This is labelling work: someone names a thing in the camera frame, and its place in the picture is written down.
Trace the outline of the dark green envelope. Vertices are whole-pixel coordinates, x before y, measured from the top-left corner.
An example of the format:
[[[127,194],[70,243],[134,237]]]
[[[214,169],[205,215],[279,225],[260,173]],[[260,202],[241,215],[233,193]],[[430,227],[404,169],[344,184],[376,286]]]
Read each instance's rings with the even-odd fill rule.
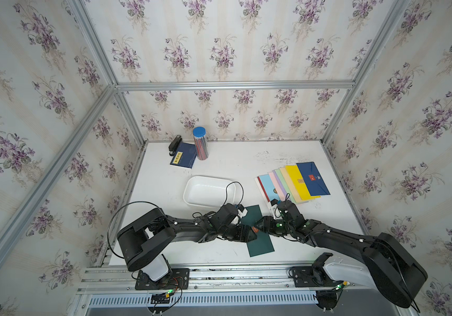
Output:
[[[258,221],[262,220],[263,214],[259,205],[246,207],[246,215],[242,218],[241,223],[256,229],[254,226]],[[253,230],[256,239],[247,243],[247,249],[251,258],[269,254],[275,251],[272,240],[267,233],[261,230]]]

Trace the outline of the yellow envelope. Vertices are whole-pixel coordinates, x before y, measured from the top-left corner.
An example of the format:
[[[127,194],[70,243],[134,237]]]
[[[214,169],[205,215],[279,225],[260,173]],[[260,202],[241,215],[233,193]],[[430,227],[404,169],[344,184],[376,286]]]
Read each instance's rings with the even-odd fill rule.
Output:
[[[300,199],[302,201],[310,201],[318,199],[319,196],[312,196],[305,184],[304,178],[296,165],[288,165],[285,167]]]

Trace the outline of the white plastic storage box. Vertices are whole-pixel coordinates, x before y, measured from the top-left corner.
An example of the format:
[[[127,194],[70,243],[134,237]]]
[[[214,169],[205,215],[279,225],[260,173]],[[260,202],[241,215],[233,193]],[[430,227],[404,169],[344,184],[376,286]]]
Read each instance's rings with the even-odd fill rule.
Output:
[[[202,209],[219,209],[224,203],[235,204],[241,195],[231,180],[209,176],[193,176],[185,186],[183,201]]]

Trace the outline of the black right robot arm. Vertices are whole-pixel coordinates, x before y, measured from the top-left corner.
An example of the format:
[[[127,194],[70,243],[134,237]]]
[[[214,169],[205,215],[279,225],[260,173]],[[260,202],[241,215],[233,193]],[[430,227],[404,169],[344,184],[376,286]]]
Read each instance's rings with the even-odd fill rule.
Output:
[[[365,236],[306,219],[293,202],[273,200],[278,217],[264,216],[248,231],[248,241],[263,232],[275,237],[293,237],[296,242],[325,248],[364,264],[380,293],[401,308],[415,307],[415,297],[428,274],[415,258],[387,233]]]

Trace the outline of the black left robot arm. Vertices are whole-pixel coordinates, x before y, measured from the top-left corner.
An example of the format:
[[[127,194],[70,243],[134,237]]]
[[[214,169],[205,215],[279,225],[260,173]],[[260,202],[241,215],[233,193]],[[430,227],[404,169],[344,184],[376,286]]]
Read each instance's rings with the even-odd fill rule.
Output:
[[[249,243],[257,238],[259,230],[241,222],[247,209],[238,204],[223,204],[218,211],[198,213],[193,219],[175,218],[150,202],[154,208],[123,227],[116,235],[120,253],[116,253],[107,239],[108,248],[124,259],[131,272],[141,271],[148,280],[159,283],[171,276],[172,269],[162,254],[172,242],[214,241]]]

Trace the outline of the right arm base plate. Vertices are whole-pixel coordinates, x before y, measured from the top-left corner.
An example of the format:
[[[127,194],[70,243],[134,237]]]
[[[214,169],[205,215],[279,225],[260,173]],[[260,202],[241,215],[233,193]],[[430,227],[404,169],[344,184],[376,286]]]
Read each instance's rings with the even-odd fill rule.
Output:
[[[322,267],[297,266],[289,269],[289,277],[297,288],[336,288],[342,280],[332,280]]]

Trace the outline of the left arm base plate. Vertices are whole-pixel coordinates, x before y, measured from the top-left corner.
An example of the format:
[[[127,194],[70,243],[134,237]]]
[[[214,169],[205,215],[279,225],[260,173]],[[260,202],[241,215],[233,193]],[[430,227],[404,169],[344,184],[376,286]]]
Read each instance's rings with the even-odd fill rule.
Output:
[[[153,281],[146,273],[138,271],[135,290],[186,290],[189,287],[190,269],[172,269],[160,280]]]

